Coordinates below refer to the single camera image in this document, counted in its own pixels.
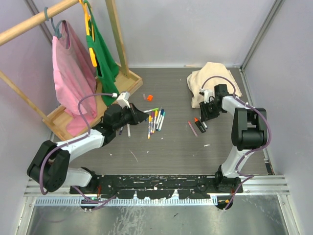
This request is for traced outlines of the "orange cap marker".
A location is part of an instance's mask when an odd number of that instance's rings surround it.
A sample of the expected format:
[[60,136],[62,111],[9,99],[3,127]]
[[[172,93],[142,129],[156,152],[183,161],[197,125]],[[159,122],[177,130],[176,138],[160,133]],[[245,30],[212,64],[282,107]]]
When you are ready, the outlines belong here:
[[151,137],[151,128],[152,128],[152,116],[149,115],[149,120],[148,120],[148,139]]

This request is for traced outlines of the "orange black highlighter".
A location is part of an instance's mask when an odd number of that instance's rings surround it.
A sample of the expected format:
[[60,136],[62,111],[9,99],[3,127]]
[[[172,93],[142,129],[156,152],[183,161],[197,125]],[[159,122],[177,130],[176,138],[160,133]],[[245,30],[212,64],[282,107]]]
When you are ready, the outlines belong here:
[[205,133],[206,129],[203,126],[203,124],[201,123],[201,121],[199,119],[197,119],[196,117],[194,118],[195,121],[195,125],[198,127],[198,129],[200,130],[201,133]]

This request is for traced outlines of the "purple cap marker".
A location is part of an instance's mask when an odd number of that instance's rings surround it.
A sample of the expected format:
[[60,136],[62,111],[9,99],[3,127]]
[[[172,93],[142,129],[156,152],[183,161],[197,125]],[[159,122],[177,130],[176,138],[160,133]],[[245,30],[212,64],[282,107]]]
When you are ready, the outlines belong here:
[[152,112],[151,112],[151,115],[149,116],[149,122],[150,122],[150,134],[152,134],[152,133],[153,133],[154,117],[155,117],[155,111],[152,111]]

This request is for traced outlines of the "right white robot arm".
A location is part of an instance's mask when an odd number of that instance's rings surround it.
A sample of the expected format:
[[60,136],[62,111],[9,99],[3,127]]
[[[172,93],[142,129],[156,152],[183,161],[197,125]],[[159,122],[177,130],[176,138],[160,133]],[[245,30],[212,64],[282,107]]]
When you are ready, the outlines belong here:
[[238,96],[230,94],[226,84],[216,85],[214,91],[201,88],[199,94],[204,97],[200,103],[202,122],[217,118],[220,113],[233,116],[233,147],[214,176],[215,189],[225,193],[240,184],[241,169],[248,158],[267,144],[267,113],[264,108],[249,106]]

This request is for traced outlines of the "pink pen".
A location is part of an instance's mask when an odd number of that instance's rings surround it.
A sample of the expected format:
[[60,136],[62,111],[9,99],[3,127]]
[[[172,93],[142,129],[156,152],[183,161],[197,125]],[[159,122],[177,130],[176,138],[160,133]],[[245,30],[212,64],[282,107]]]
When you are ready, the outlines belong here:
[[187,123],[188,123],[189,127],[191,128],[191,131],[193,132],[193,134],[195,135],[195,137],[198,137],[198,134],[197,134],[197,132],[195,131],[194,127],[192,126],[191,122],[188,121]]

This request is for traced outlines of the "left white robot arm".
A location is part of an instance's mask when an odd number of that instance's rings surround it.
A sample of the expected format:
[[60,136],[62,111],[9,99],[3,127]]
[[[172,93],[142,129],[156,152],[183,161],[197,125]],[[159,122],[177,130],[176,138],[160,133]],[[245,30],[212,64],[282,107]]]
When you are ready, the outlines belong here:
[[85,167],[70,168],[69,163],[110,143],[121,127],[138,125],[148,117],[147,113],[138,110],[133,104],[124,108],[118,104],[110,105],[90,133],[68,141],[43,142],[26,173],[48,192],[54,192],[62,186],[76,186],[92,194],[98,188],[96,174]]

